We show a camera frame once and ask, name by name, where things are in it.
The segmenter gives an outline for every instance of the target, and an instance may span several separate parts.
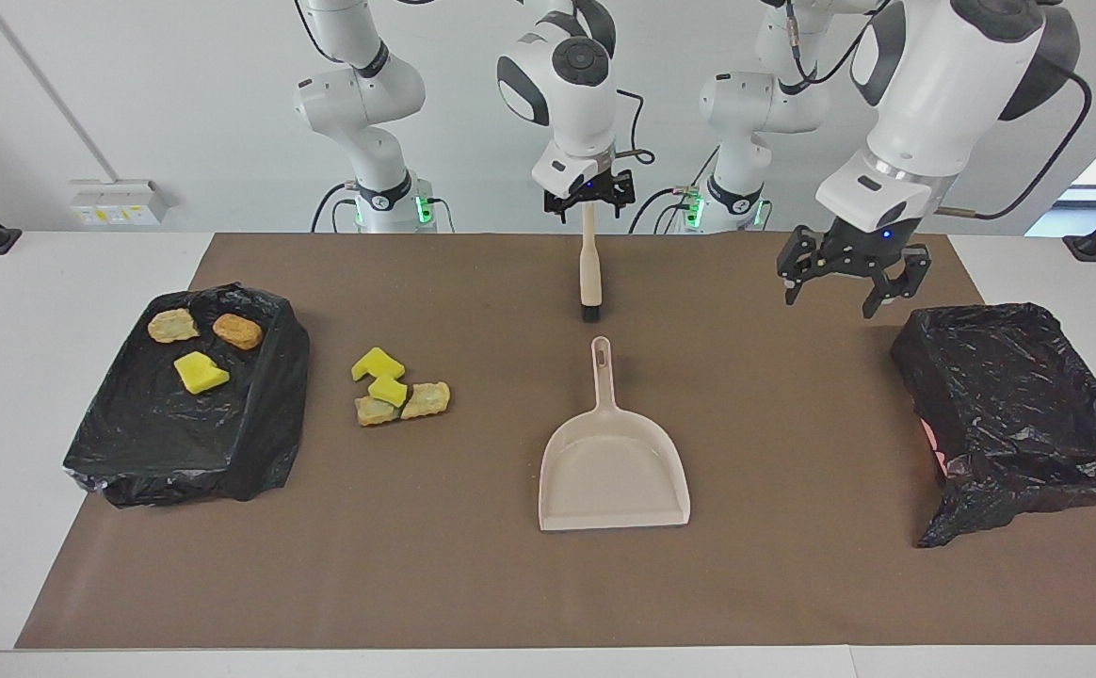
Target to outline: white table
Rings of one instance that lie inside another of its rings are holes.
[[[10,652],[83,501],[61,451],[153,297],[190,284],[209,234],[27,232],[0,257],[0,676],[795,675],[1096,677],[1096,647],[694,647],[618,651]],[[954,237],[987,303],[1051,309],[1096,374],[1096,265],[1058,240]],[[73,312],[55,314],[66,300]],[[82,342],[76,342],[82,336]]]

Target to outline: plastic wrap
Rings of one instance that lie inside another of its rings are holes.
[[[1096,380],[1035,304],[914,312],[892,345],[943,501],[920,547],[1096,505]]]
[[[190,309],[201,335],[159,344],[156,313]],[[264,329],[250,352],[213,333],[221,313]],[[212,357],[230,381],[184,390],[172,361]],[[301,441],[310,338],[276,295],[235,285],[153,299],[122,344],[88,407],[62,467],[113,506],[175,505],[199,497],[247,501],[288,480]]]

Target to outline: power outlet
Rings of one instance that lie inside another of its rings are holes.
[[[96,202],[96,215],[110,225],[129,226],[130,215],[125,214],[123,208],[129,196],[129,193],[102,193]]]
[[[83,226],[161,226],[168,203],[150,181],[71,181],[82,187],[70,210]]]
[[[84,192],[78,194],[70,202],[70,214],[76,215],[79,223],[83,226],[104,226],[109,223],[109,220],[96,208],[100,197],[100,193]]]

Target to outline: black cable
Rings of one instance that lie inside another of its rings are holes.
[[[680,207],[680,206],[676,206],[676,205],[665,205],[665,208],[663,210],[661,210],[661,214],[657,215],[657,223],[652,225],[652,235],[657,235],[658,231],[660,231],[660,229],[661,229],[661,219],[665,218],[665,212],[666,211],[681,211],[681,210],[684,210],[684,209],[685,209],[685,206]],[[670,225],[665,225],[665,232],[670,231]]]
[[[866,14],[868,14],[868,16],[875,16],[875,14],[879,14],[884,9],[887,9],[888,4],[891,3],[892,0],[883,0],[883,3],[880,4],[878,9],[871,12],[866,12]],[[795,22],[795,31],[797,31],[798,34],[799,23],[797,19],[795,19],[795,4],[792,3],[792,0],[786,0],[786,18]],[[846,61],[849,60],[849,57],[853,56],[853,53],[858,49],[859,44],[861,44],[861,39],[866,37],[866,31],[868,30],[868,27],[870,27],[870,22],[866,22],[866,25],[861,26],[861,31],[858,31],[858,37],[855,37],[853,39],[853,43],[849,43],[849,48],[848,50],[845,50],[845,55],[842,55],[841,59],[837,61],[837,65],[833,66],[832,70],[824,73],[823,77],[815,77],[815,70],[812,70],[811,73],[808,73],[806,70],[803,70],[803,58],[800,53],[800,48],[798,47],[797,44],[794,44],[792,47],[790,48],[790,57],[792,57],[792,59],[795,60],[795,68],[799,70],[799,77],[802,78],[802,82],[800,82],[798,85],[795,87],[798,87],[800,90],[807,90],[808,87],[814,84],[824,84],[824,82],[831,81],[832,77],[835,77],[835,74],[837,74],[837,72],[842,69],[842,66],[845,66]]]
[[[641,149],[641,147],[636,145],[636,129],[639,127],[639,113],[644,110],[644,99],[643,96],[636,94],[635,91],[627,90],[616,90],[616,93],[627,96],[629,99],[635,99],[636,102],[636,115],[631,118],[631,149],[629,151],[621,151],[616,153],[616,158],[636,158],[638,162],[642,165],[651,165],[657,162],[657,153],[647,149]]]
[[[340,207],[340,205],[353,205],[354,206],[355,205],[355,200],[353,200],[353,198],[343,198],[343,200],[336,202],[336,203],[334,203],[334,205],[332,205],[330,207],[330,227],[332,229],[334,229],[334,232],[340,232],[338,230],[338,207]]]
[[[1061,66],[1043,59],[1043,57],[1037,58],[1042,59],[1049,64],[1054,71],[1075,82],[1080,87],[1080,91],[1083,93],[1083,106],[1080,107],[1080,115],[1077,116],[1076,122],[1072,125],[1072,129],[1068,130],[1066,136],[1063,137],[1063,141],[1059,142],[1058,149],[1055,149],[1054,153],[1051,154],[1051,159],[1048,159],[1046,164],[1042,165],[1041,171],[1038,172],[1038,176],[1035,176],[1034,181],[1030,181],[1029,185],[1021,191],[1020,196],[1017,196],[1016,200],[1013,200],[1013,204],[1005,207],[1005,209],[993,211],[991,215],[981,215],[975,210],[964,210],[959,209],[958,207],[940,207],[940,209],[937,210],[938,215],[952,216],[952,218],[973,218],[979,220],[995,220],[997,218],[1005,218],[1006,216],[1012,215],[1013,210],[1016,210],[1021,203],[1026,202],[1026,198],[1030,197],[1030,194],[1034,194],[1034,189],[1038,188],[1038,185],[1041,184],[1043,179],[1046,179],[1047,173],[1049,173],[1051,168],[1054,166],[1054,163],[1058,162],[1059,156],[1063,154],[1063,151],[1068,149],[1069,143],[1072,142],[1074,135],[1076,135],[1076,133],[1080,131],[1080,128],[1083,127],[1083,124],[1087,119],[1087,113],[1092,112],[1092,87],[1087,84],[1087,81],[1084,78],[1078,77],[1077,73],[1061,68]]]
[[[318,203],[318,209],[315,210],[315,219],[312,219],[310,222],[310,232],[318,231],[318,220],[321,218],[321,211],[326,209],[326,203],[330,203],[331,196],[333,196],[334,193],[339,193],[344,188],[346,188],[346,185],[335,184],[331,189],[329,189],[324,194],[323,198],[321,198],[321,202]]]
[[[448,202],[444,200],[444,198],[431,198],[431,200],[427,200],[426,203],[427,205],[439,205],[439,203],[442,203],[442,205],[444,205],[444,209],[448,210],[448,228],[452,229],[452,232],[457,231],[457,222],[455,222],[452,218],[452,205],[448,205]]]
[[[631,235],[633,234],[633,232],[636,232],[636,225],[639,223],[639,218],[641,218],[641,216],[644,215],[644,210],[648,209],[648,206],[652,205],[652,203],[655,203],[657,198],[669,196],[669,194],[672,193],[673,188],[663,188],[658,191],[657,193],[653,193],[652,196],[648,198],[648,200],[644,200],[644,204],[641,205],[638,210],[636,210],[636,216],[635,218],[631,219],[631,228],[627,229],[627,235]]]
[[[716,153],[719,153],[719,146],[716,146],[715,149],[711,149],[711,154],[707,156],[706,162],[703,163],[701,168],[698,168],[698,173],[696,173],[694,181],[690,182],[690,185],[694,185],[695,188],[698,188],[698,181],[703,179],[703,172],[707,171],[707,168],[711,165],[711,161],[716,159]],[[673,214],[670,216],[670,223],[665,225],[665,232],[669,232],[670,229],[673,228],[673,218],[675,218],[678,215],[678,211],[682,209],[682,206],[685,205],[685,203],[686,203],[686,194],[683,193],[682,198],[678,198],[678,204],[674,205],[674,207],[677,207],[677,209],[674,210]]]
[[[306,26],[306,35],[310,36],[310,43],[315,44],[315,50],[318,50],[319,55],[326,57],[326,59],[333,61],[333,64],[342,64],[343,61],[328,55],[321,48],[321,44],[318,44],[318,38],[315,37],[315,31],[310,30],[310,22],[306,21],[306,11],[301,9],[301,0],[293,0],[293,4],[297,9],[297,15],[301,18],[301,25]]]

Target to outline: brown paper mat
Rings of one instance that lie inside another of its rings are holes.
[[[286,489],[116,510],[89,497],[19,647],[1095,644],[1096,509],[917,550],[937,506],[866,283],[785,308],[779,234],[605,238],[583,325],[567,237],[217,235],[194,288],[288,297],[310,331]],[[941,237],[923,306],[979,303]],[[689,527],[544,535],[549,435],[594,404],[672,434]],[[452,411],[362,429],[351,363],[380,345]]]

